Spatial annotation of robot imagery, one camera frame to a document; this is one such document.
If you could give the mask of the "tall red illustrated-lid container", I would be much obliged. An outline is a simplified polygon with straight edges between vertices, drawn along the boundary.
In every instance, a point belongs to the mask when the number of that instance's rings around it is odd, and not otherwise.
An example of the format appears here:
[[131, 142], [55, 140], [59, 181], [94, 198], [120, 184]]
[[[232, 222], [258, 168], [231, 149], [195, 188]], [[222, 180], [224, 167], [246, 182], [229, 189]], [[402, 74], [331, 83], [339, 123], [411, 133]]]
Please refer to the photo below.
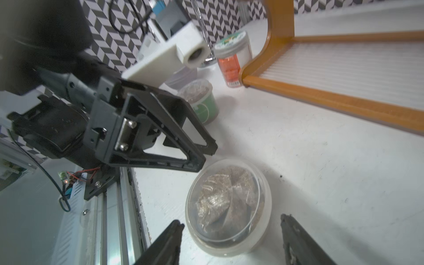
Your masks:
[[250, 39], [246, 31], [228, 35], [215, 43], [214, 55], [228, 87], [240, 87], [240, 70], [252, 60]]

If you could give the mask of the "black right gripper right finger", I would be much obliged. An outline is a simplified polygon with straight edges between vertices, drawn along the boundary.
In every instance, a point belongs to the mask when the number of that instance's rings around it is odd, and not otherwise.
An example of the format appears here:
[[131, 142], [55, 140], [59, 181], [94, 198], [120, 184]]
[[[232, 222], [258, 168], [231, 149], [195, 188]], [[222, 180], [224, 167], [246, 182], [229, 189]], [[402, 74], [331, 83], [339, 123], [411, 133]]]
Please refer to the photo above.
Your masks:
[[281, 215], [287, 265], [336, 265], [292, 215]]

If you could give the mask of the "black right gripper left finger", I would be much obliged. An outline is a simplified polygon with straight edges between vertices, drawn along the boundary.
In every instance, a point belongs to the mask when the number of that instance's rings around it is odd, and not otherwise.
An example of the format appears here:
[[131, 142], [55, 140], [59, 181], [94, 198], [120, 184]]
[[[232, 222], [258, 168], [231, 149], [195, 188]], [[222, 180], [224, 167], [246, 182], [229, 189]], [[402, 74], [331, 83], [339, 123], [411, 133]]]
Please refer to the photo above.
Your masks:
[[184, 228], [179, 220], [173, 220], [135, 265], [178, 265]]

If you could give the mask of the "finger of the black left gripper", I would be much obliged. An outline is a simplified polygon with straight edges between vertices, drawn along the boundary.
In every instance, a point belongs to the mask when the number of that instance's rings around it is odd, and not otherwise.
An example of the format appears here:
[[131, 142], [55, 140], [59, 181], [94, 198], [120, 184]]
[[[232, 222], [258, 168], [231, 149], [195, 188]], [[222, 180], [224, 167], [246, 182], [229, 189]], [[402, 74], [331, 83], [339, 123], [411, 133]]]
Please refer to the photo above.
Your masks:
[[106, 96], [106, 164], [199, 172], [206, 162], [162, 104], [161, 89]]
[[162, 104], [201, 153], [212, 156], [218, 145], [195, 114], [191, 105], [177, 96], [162, 96]]

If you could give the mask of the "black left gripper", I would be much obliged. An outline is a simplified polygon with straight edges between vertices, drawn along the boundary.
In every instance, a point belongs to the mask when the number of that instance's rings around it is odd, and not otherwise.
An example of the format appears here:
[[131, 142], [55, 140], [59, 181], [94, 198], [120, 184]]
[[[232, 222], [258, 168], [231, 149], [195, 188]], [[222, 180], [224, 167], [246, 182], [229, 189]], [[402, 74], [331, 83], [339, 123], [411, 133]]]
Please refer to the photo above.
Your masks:
[[16, 134], [50, 158], [84, 168], [130, 164], [118, 142], [131, 90], [116, 70], [86, 53], [93, 37], [78, 1], [1, 2], [1, 90], [54, 92], [8, 117]]

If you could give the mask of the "green seed container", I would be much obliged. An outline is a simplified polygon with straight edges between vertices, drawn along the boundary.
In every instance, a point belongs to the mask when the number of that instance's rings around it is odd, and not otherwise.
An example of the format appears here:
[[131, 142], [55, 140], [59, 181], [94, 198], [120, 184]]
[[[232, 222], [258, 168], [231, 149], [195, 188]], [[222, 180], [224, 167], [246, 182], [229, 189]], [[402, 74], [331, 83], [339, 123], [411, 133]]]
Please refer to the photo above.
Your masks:
[[190, 104], [202, 124], [209, 124], [219, 114], [213, 95], [212, 84], [205, 79], [197, 79], [179, 90], [177, 96]]

